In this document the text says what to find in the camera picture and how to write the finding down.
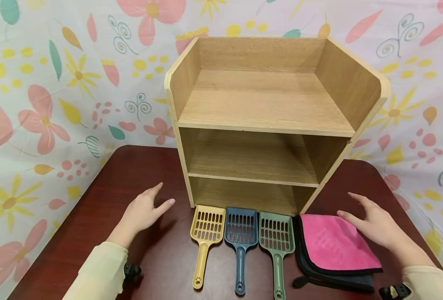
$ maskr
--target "floral backdrop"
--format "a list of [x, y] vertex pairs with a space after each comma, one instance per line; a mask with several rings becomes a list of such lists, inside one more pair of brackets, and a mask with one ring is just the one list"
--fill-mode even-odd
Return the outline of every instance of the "floral backdrop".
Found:
[[165, 71], [193, 37], [330, 36], [392, 95], [372, 163], [443, 264], [443, 0], [0, 0], [0, 299], [110, 155], [174, 147]]

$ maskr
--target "yellow litter scoop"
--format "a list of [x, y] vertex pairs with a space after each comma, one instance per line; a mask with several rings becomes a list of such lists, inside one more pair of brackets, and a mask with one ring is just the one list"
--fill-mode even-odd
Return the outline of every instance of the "yellow litter scoop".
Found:
[[212, 244], [218, 244], [223, 239], [225, 231], [224, 208], [197, 205], [193, 216], [190, 234], [192, 239], [198, 241], [198, 261], [194, 271], [193, 287], [197, 290], [203, 286], [205, 278], [206, 257]]

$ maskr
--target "wooden shelf unit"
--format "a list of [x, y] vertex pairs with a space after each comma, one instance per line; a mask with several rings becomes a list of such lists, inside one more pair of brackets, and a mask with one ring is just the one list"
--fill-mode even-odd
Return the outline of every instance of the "wooden shelf unit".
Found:
[[192, 207], [309, 208], [389, 82], [330, 38], [195, 38], [165, 92]]

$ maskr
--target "scoop handle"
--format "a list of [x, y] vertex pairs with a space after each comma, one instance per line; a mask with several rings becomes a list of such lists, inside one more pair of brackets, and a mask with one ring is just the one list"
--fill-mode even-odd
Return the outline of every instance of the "scoop handle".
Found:
[[196, 261], [196, 269], [193, 277], [193, 288], [199, 290], [203, 286], [205, 279], [206, 257], [208, 256], [208, 244], [202, 243], [198, 249], [198, 260]]

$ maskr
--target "green litter scoop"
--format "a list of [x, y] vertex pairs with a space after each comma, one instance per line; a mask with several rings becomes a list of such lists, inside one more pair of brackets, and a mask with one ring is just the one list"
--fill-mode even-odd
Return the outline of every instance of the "green litter scoop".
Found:
[[259, 243], [273, 257], [273, 279], [275, 299], [285, 300], [283, 280], [283, 257], [295, 250], [293, 224], [288, 215], [260, 212]]

